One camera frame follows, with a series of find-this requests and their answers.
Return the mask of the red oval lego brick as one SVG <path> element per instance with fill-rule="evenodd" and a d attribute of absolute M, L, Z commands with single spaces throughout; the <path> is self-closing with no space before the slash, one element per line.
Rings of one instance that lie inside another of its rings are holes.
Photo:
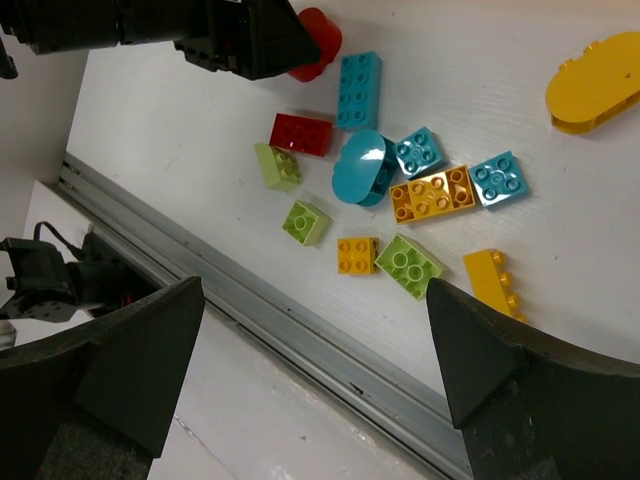
<path fill-rule="evenodd" d="M 321 59 L 288 72 L 299 82 L 308 83 L 319 77 L 332 63 L 342 45 L 342 32 L 338 25 L 317 7 L 309 7 L 298 14 L 298 18 L 321 50 Z"/>

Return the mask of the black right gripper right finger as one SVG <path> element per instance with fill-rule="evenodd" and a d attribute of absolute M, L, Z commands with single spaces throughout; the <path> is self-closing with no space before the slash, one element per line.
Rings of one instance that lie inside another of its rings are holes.
<path fill-rule="evenodd" d="M 636 479 L 639 367 L 521 323 L 444 280 L 426 304 L 476 479 Z"/>

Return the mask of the yellow oval lego brick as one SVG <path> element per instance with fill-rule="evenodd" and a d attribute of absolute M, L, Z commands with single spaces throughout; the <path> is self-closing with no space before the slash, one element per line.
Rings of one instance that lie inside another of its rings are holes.
<path fill-rule="evenodd" d="M 594 41 L 565 61 L 550 80 L 545 103 L 551 124 L 567 134 L 588 133 L 639 102 L 639 33 Z"/>

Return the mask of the long teal lego brick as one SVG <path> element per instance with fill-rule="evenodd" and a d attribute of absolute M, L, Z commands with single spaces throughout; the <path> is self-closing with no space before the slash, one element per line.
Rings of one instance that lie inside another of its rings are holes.
<path fill-rule="evenodd" d="M 343 56 L 336 126 L 347 132 L 378 126 L 382 60 L 374 52 Z"/>

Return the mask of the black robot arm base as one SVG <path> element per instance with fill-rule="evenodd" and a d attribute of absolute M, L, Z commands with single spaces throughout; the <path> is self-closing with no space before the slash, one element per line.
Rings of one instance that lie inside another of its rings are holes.
<path fill-rule="evenodd" d="M 1 242 L 13 274 L 6 278 L 13 296 L 1 306 L 3 320 L 71 320 L 78 311 L 97 318 L 127 307 L 160 289 L 159 284 L 97 234 L 80 247 L 41 221 L 33 237 Z"/>

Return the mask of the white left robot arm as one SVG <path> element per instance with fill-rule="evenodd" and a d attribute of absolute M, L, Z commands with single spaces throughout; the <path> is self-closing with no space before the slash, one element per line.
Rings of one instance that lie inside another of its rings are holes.
<path fill-rule="evenodd" d="M 287 1 L 4 1 L 1 28 L 37 55 L 170 41 L 191 64 L 249 80 L 322 56 Z"/>

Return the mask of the teal square lego brick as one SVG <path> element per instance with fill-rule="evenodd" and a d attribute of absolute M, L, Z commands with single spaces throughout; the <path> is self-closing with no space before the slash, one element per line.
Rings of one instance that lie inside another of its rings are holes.
<path fill-rule="evenodd" d="M 445 155 L 427 127 L 421 127 L 396 142 L 394 153 L 407 180 L 430 175 L 446 165 Z"/>
<path fill-rule="evenodd" d="M 472 166 L 469 173 L 475 192 L 485 209 L 529 193 L 523 171 L 511 151 Z"/>

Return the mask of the small yellow square lego brick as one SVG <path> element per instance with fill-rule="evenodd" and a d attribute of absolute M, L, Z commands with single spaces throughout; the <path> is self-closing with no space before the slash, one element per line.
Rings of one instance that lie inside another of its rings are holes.
<path fill-rule="evenodd" d="M 372 275 L 376 265 L 379 239 L 377 237 L 348 237 L 337 240 L 338 273 L 342 275 Z"/>

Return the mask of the yellow flat lego brick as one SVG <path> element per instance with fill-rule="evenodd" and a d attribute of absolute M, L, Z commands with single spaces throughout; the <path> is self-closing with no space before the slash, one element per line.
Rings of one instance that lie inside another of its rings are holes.
<path fill-rule="evenodd" d="M 398 225 L 451 215 L 476 206 L 467 165 L 394 185 L 389 193 Z"/>

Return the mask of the teal oval lego brick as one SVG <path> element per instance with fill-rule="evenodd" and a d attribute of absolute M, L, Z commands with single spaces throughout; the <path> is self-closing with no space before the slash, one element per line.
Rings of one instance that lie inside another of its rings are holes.
<path fill-rule="evenodd" d="M 399 168 L 394 146 L 375 130 L 354 133 L 334 166 L 335 196 L 343 203 L 365 208 L 379 204 Z"/>

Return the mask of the red rectangular lego brick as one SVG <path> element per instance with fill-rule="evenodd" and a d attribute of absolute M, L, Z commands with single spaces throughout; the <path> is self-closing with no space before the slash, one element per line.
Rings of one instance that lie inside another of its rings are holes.
<path fill-rule="evenodd" d="M 332 132 L 333 124 L 329 121 L 277 113 L 269 144 L 284 150 L 325 157 Z"/>

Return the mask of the light green rectangular lego brick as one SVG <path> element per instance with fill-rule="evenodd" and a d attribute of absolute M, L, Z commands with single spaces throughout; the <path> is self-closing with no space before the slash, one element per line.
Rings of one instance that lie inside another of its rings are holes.
<path fill-rule="evenodd" d="M 392 238 L 375 263 L 416 300 L 426 295 L 431 279 L 440 278 L 447 271 L 421 245 L 401 234 Z"/>

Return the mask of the aluminium table edge rail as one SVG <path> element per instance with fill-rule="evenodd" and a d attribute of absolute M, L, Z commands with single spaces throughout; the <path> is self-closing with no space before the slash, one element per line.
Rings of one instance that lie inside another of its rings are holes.
<path fill-rule="evenodd" d="M 444 398 L 134 195 L 66 154 L 59 192 L 98 236 L 163 280 L 195 275 L 206 301 L 443 479 L 472 476 Z"/>

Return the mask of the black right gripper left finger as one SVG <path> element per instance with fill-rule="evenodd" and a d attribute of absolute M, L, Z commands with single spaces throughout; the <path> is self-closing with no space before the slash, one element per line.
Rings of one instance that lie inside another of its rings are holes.
<path fill-rule="evenodd" d="M 204 311 L 190 277 L 1 353 L 4 479 L 145 479 L 161 457 Z"/>

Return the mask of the light green sloped lego brick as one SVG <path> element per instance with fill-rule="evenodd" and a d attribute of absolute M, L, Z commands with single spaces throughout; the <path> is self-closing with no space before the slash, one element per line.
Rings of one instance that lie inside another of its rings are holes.
<path fill-rule="evenodd" d="M 256 143 L 254 150 L 268 189 L 289 192 L 301 184 L 302 175 L 291 153 L 266 143 Z"/>

